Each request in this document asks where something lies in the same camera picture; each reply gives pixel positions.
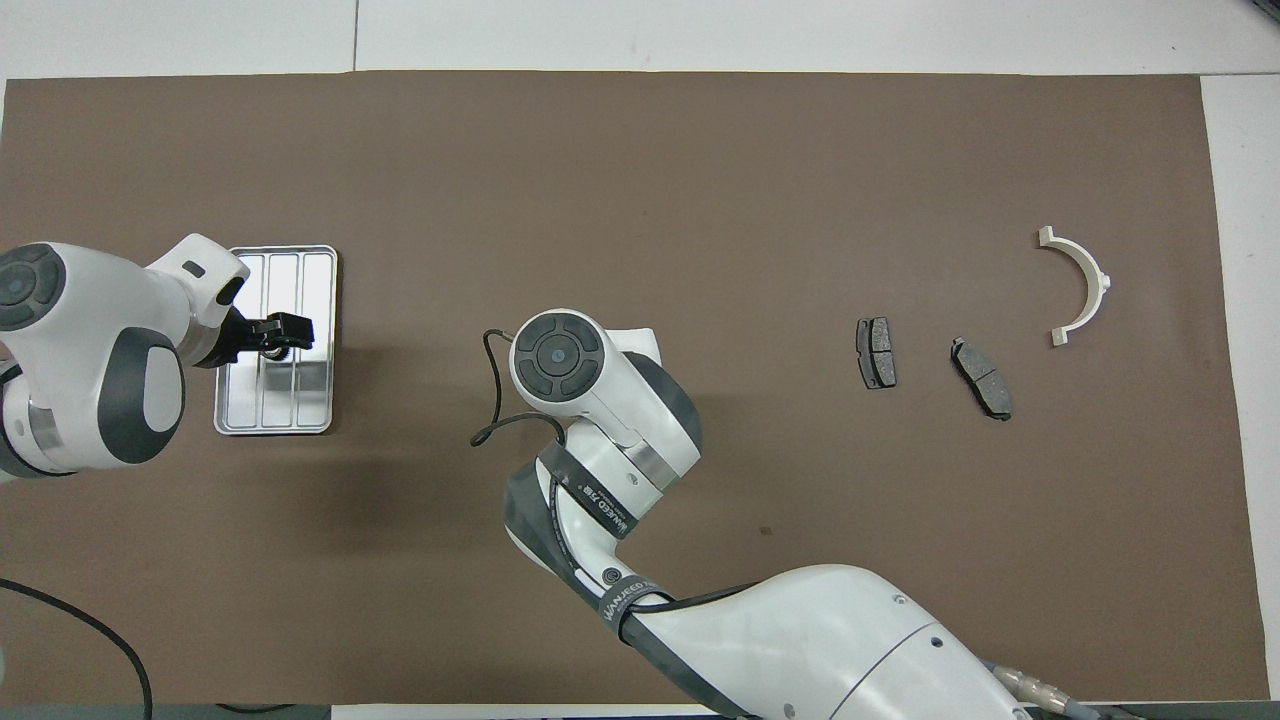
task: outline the black cable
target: black cable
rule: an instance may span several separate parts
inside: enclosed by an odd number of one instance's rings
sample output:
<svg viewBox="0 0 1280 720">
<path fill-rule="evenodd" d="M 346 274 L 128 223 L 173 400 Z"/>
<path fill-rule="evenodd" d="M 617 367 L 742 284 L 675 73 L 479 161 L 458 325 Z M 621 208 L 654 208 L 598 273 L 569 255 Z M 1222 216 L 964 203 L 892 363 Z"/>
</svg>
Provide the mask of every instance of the black cable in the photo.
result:
<svg viewBox="0 0 1280 720">
<path fill-rule="evenodd" d="M 142 666 L 142 659 L 138 657 L 138 653 L 134 652 L 133 647 L 128 642 L 125 642 L 124 638 L 116 634 L 116 632 L 113 630 L 111 628 L 108 628 L 106 623 L 102 623 L 101 620 L 93 618 L 88 612 L 84 612 L 79 607 L 76 607 L 74 605 L 64 600 L 58 600 L 56 597 L 49 593 L 40 592 L 36 588 L 29 588 L 22 583 L 15 583 L 13 580 L 6 580 L 4 578 L 0 578 L 0 589 L 6 589 L 15 592 L 18 594 L 24 594 L 32 600 L 38 600 L 45 605 L 56 607 L 58 610 L 61 610 L 63 612 L 70 615 L 72 618 L 76 618 L 81 623 L 84 623 L 86 625 L 93 628 L 99 633 L 106 635 L 106 639 L 111 641 L 111 643 L 114 643 L 115 647 L 120 648 L 120 652 L 123 652 L 124 656 L 129 659 L 129 662 L 133 665 L 133 671 L 138 674 L 138 684 L 142 685 L 142 720 L 151 720 L 151 714 L 154 711 L 154 705 L 151 701 L 151 680 L 150 678 L 147 678 L 147 669 Z"/>
<path fill-rule="evenodd" d="M 498 415 L 502 415 L 502 375 L 498 374 L 498 360 L 494 359 L 493 347 L 489 345 L 489 338 L 495 334 L 502 336 L 502 340 L 507 342 L 512 342 L 512 340 L 515 340 L 511 337 L 511 333 L 507 331 L 499 331 L 498 328 L 489 328 L 480 338 L 481 342 L 484 342 L 484 354 L 489 356 L 489 368 L 493 370 L 493 418 L 489 420 L 489 432 L 480 430 L 471 438 L 471 447 L 480 447 L 489 439 L 489 436 L 493 434 L 494 429 L 497 429 L 493 428 L 493 423 L 497 423 Z"/>
<path fill-rule="evenodd" d="M 480 428 L 476 434 L 471 436 L 471 447 L 480 447 L 489 441 L 494 430 L 512 423 L 518 423 L 520 420 L 541 420 L 548 423 L 556 428 L 556 442 L 564 445 L 564 428 L 556 418 L 547 413 L 520 413 L 502 420 L 498 419 L 502 415 L 502 375 L 498 373 L 498 360 L 493 356 L 493 347 L 489 345 L 489 338 L 493 336 L 500 336 L 507 342 L 515 341 L 511 333 L 497 328 L 489 328 L 480 338 L 484 342 L 484 354 L 489 357 L 489 369 L 493 370 L 493 419 L 489 420 L 488 425 Z"/>
<path fill-rule="evenodd" d="M 230 712 L 238 712 L 241 715 L 262 715 L 264 712 L 275 712 L 276 710 L 285 710 L 293 706 L 294 703 L 292 702 L 287 705 L 268 705 L 264 707 L 241 707 L 238 705 L 225 705 L 221 702 L 218 703 L 218 707 L 221 707 L 223 710 L 228 710 Z"/>
<path fill-rule="evenodd" d="M 521 420 L 541 420 L 549 424 L 550 427 L 556 428 L 556 442 L 561 443 L 562 446 L 564 445 L 564 428 L 556 421 L 556 418 L 552 418 L 547 413 L 518 413 L 516 415 L 512 415 L 509 418 L 503 418 L 497 423 L 489 423 L 488 425 L 480 428 L 480 430 L 476 432 L 476 434 L 471 436 L 471 447 L 480 447 L 481 445 L 484 445 L 486 439 L 489 439 L 489 436 L 493 434 L 493 432 L 497 430 L 498 428 L 509 425 L 512 423 L 518 423 Z"/>
</svg>

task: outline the brown surface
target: brown surface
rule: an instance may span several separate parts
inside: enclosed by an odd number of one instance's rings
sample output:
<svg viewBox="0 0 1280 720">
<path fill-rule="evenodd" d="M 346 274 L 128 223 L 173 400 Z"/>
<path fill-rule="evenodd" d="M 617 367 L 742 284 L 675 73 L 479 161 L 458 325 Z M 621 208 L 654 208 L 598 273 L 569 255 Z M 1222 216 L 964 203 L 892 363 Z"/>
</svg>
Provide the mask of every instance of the brown surface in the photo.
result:
<svg viewBox="0 0 1280 720">
<path fill-rule="evenodd" d="M 705 459 L 622 547 L 671 591 L 863 565 L 1080 697 L 1265 696 L 1196 78 L 59 79 L 5 108 L 4 247 L 344 263 L 326 437 L 220 437 L 195 372 L 156 461 L 0 488 L 0 573 L 114 625 L 161 701 L 682 702 L 507 539 L 545 429 L 466 443 L 480 332 L 557 305 L 653 327 L 703 413 Z M 1115 279 L 1060 348 L 1083 279 L 1050 223 Z M 881 314 L 901 384 L 869 392 Z M 0 612 L 0 702 L 136 698 L 88 629 Z"/>
</svg>

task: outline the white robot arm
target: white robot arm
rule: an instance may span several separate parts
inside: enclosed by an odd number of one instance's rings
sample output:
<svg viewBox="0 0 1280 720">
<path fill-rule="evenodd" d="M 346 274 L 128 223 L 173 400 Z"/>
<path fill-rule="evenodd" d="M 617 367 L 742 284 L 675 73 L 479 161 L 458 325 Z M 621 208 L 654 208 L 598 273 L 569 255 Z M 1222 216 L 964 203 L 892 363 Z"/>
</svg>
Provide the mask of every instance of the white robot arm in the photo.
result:
<svg viewBox="0 0 1280 720">
<path fill-rule="evenodd" d="M 182 418 L 182 366 L 259 348 L 261 322 L 232 307 L 246 278 L 200 234 L 147 268 L 55 242 L 0 255 L 0 342 L 13 354 L 0 365 L 0 482 L 159 454 Z M 278 345 L 310 341 L 308 324 L 291 329 L 300 337 Z"/>
<path fill-rule="evenodd" d="M 868 570 L 801 568 L 675 601 L 617 559 L 701 454 L 698 411 L 650 331 L 549 310 L 516 334 L 509 368 L 531 406 L 580 420 L 508 480 L 508 534 L 690 697 L 730 717 L 1027 717 L 959 639 Z"/>
</svg>

